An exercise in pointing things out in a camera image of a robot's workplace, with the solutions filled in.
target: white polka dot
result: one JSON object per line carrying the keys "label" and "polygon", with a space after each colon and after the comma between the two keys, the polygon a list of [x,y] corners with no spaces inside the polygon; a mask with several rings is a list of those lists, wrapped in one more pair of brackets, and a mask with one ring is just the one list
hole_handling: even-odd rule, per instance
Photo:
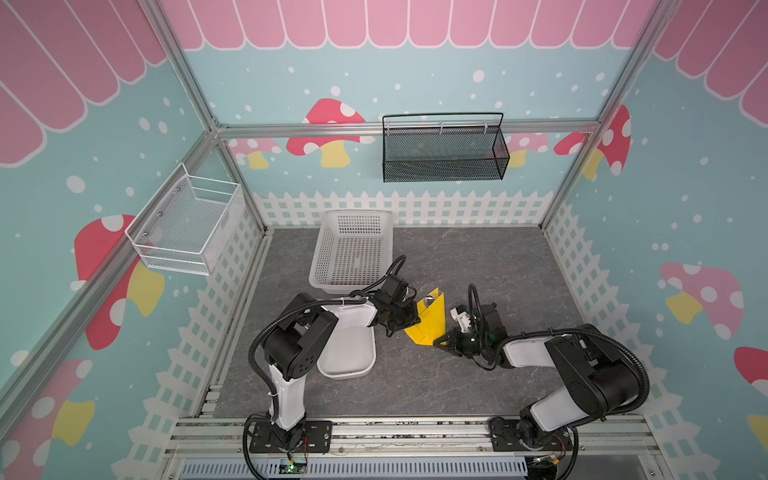
{"label": "white polka dot", "polygon": [[612,141],[614,141],[614,131],[608,130],[603,134],[603,145],[607,147]]}
{"label": "white polka dot", "polygon": [[84,379],[85,377],[88,376],[88,373],[91,372],[92,368],[94,368],[94,363],[91,360],[83,360],[82,362],[80,362],[78,367],[74,369],[74,374],[79,379]]}
{"label": "white polka dot", "polygon": [[109,217],[104,217],[101,219],[101,224],[104,225],[104,228],[107,230],[117,232],[123,227],[123,216],[110,215]]}
{"label": "white polka dot", "polygon": [[2,445],[2,464],[3,468],[7,468],[10,464],[16,460],[19,452],[22,450],[22,446],[15,440],[8,440]]}
{"label": "white polka dot", "polygon": [[19,350],[11,355],[11,365],[19,366],[27,359],[29,352],[26,350]]}
{"label": "white polka dot", "polygon": [[728,340],[730,338],[730,328],[722,323],[715,325],[715,333],[723,340]]}
{"label": "white polka dot", "polygon": [[688,265],[687,263],[683,263],[683,271],[688,275],[696,275],[701,271],[701,267],[698,265]]}
{"label": "white polka dot", "polygon": [[77,175],[67,177],[67,188],[76,194],[82,194],[85,191],[85,182]]}
{"label": "white polka dot", "polygon": [[56,401],[53,400],[53,397],[46,396],[35,402],[29,412],[33,419],[43,419],[53,412],[55,406]]}
{"label": "white polka dot", "polygon": [[717,291],[711,286],[705,286],[701,289],[701,299],[705,302],[712,303],[717,300]]}
{"label": "white polka dot", "polygon": [[733,292],[730,294],[730,304],[736,308],[744,308],[744,295],[741,292]]}
{"label": "white polka dot", "polygon": [[112,303],[112,307],[109,309],[109,320],[117,326],[123,324],[125,318],[125,303],[126,299],[121,298],[117,302]]}
{"label": "white polka dot", "polygon": [[339,105],[339,110],[341,111],[341,114],[344,115],[345,117],[352,117],[354,114],[357,113],[354,108],[350,107],[345,103],[342,103],[341,105]]}
{"label": "white polka dot", "polygon": [[670,279],[668,279],[667,283],[669,283],[671,286],[675,287],[678,290],[683,289],[683,282],[681,282],[680,279],[677,278],[676,276],[673,276]]}

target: yellow mushroom stem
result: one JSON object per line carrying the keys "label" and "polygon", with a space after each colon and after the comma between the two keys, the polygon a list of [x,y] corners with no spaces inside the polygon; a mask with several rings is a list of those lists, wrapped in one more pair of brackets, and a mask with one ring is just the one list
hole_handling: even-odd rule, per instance
{"label": "yellow mushroom stem", "polygon": [[325,168],[342,168],[349,165],[349,155],[344,150],[344,140],[334,140],[320,147],[323,157],[320,165]]}
{"label": "yellow mushroom stem", "polygon": [[513,151],[509,154],[508,168],[517,168],[525,165],[525,150]]}
{"label": "yellow mushroom stem", "polygon": [[605,155],[603,155],[603,152],[595,149],[595,151],[592,152],[592,155],[589,156],[587,164],[584,165],[584,169],[581,171],[584,178],[594,182],[595,179],[598,178],[598,166],[600,165],[600,161],[604,158]]}
{"label": "yellow mushroom stem", "polygon": [[667,299],[667,306],[675,318],[686,325],[690,325],[694,321],[694,317],[704,310],[698,300],[685,292],[669,297]]}
{"label": "yellow mushroom stem", "polygon": [[263,170],[270,166],[270,162],[266,161],[263,153],[255,151],[248,155],[248,166],[252,170]]}

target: red mushroom cap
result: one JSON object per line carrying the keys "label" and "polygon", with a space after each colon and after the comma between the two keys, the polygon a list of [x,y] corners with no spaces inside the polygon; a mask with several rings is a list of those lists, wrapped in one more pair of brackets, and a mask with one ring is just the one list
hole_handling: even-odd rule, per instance
{"label": "red mushroom cap", "polygon": [[728,340],[741,326],[744,317],[744,299],[738,280],[728,270],[708,266],[665,263],[661,277],[667,284],[682,290],[680,295],[667,299],[672,313],[683,323],[690,323],[694,316],[705,310],[710,316],[715,332]]}
{"label": "red mushroom cap", "polygon": [[629,110],[623,105],[619,107],[611,125],[603,134],[598,150],[603,152],[613,175],[618,175],[624,169],[629,155],[632,126]]}
{"label": "red mushroom cap", "polygon": [[747,382],[768,396],[768,352],[742,346],[733,354],[733,363]]}
{"label": "red mushroom cap", "polygon": [[[332,98],[321,98],[302,121],[304,124],[361,124],[365,119],[354,108]],[[309,154],[332,141],[346,140],[369,144],[373,137],[295,137],[288,140],[286,148],[291,154]]]}

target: gray marble floor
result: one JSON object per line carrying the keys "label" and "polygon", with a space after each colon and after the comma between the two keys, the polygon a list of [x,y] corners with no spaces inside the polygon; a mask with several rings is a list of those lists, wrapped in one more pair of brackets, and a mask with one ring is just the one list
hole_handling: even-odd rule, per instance
{"label": "gray marble floor", "polygon": [[[266,386],[251,370],[255,335],[300,292],[329,298],[307,278],[318,230],[277,230],[227,373],[216,417],[265,412]],[[395,228],[394,257],[408,256],[400,276],[419,298],[438,286],[448,308],[466,303],[469,283],[481,303],[496,302],[510,334],[581,323],[573,299],[538,228]],[[449,326],[453,320],[448,318]],[[314,369],[304,396],[309,416],[516,415],[526,400],[562,386],[554,369],[486,372],[470,359],[419,346],[404,332],[376,332],[376,364],[363,377],[331,380]],[[257,358],[263,361],[259,349]]]}

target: folded yellow paper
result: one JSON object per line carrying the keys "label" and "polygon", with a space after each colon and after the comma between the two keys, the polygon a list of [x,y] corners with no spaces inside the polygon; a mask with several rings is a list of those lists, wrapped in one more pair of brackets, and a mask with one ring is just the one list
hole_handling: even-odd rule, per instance
{"label": "folded yellow paper", "polygon": [[429,293],[435,298],[432,305],[425,306],[421,299],[416,307],[421,323],[406,329],[406,333],[417,345],[432,345],[432,342],[445,335],[445,295],[436,288]]}

